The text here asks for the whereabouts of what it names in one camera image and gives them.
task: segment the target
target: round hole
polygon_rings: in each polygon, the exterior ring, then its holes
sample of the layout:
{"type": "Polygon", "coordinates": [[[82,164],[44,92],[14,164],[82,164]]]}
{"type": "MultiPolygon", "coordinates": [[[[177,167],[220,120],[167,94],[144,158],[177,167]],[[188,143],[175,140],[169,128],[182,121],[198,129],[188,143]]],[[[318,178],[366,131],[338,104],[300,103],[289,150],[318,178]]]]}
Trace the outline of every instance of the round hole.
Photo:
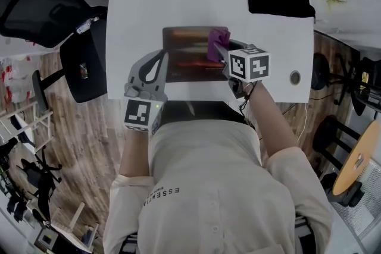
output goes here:
{"type": "Polygon", "coordinates": [[[300,83],[300,73],[298,71],[293,71],[291,72],[290,74],[290,82],[291,84],[293,84],[294,86],[298,85],[300,83]]]}

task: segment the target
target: round wooden table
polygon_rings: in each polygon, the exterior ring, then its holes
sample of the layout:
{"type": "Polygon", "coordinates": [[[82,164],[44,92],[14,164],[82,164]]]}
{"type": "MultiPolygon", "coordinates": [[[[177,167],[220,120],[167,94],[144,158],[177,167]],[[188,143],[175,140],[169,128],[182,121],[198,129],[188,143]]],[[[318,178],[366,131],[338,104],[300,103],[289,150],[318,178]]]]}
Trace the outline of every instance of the round wooden table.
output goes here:
{"type": "Polygon", "coordinates": [[[334,195],[343,193],[357,180],[376,148],[379,134],[380,123],[371,122],[343,164],[333,185],[332,193],[334,195]]]}

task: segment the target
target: black stool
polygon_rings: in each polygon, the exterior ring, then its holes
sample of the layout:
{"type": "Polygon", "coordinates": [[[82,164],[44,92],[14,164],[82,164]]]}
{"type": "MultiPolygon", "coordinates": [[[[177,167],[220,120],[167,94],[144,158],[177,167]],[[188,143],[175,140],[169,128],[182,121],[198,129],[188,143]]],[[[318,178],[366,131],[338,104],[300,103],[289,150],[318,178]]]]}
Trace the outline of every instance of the black stool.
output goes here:
{"type": "Polygon", "coordinates": [[[360,134],[345,126],[344,124],[340,123],[334,116],[330,115],[326,117],[317,128],[313,141],[313,149],[317,152],[320,152],[338,170],[341,170],[343,166],[341,162],[326,150],[330,144],[336,143],[346,152],[351,153],[352,148],[345,144],[343,141],[341,141],[338,137],[336,137],[338,129],[342,130],[355,140],[358,140],[360,138],[360,134]]]}

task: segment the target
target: purple object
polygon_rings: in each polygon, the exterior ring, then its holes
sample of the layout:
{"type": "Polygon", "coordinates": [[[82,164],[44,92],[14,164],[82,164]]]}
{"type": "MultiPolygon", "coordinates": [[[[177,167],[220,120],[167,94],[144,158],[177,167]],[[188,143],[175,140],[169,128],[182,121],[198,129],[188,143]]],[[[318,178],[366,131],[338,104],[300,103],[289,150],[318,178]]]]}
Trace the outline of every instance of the purple object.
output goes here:
{"type": "Polygon", "coordinates": [[[210,61],[220,62],[221,55],[214,46],[214,43],[219,43],[221,46],[224,46],[226,49],[229,48],[229,39],[230,32],[228,30],[217,30],[213,29],[209,32],[208,37],[208,52],[207,58],[210,61]]]}

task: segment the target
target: white shirt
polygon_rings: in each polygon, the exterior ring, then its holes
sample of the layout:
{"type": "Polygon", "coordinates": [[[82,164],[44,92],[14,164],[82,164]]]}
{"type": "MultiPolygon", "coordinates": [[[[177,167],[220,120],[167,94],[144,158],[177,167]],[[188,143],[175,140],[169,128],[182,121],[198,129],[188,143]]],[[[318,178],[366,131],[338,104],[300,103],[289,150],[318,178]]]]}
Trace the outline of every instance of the white shirt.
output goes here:
{"type": "Polygon", "coordinates": [[[118,176],[111,186],[106,254],[295,253],[295,213],[308,218],[323,253],[330,205],[299,148],[265,168],[256,132],[230,121],[161,127],[149,143],[151,177],[118,176]]]}

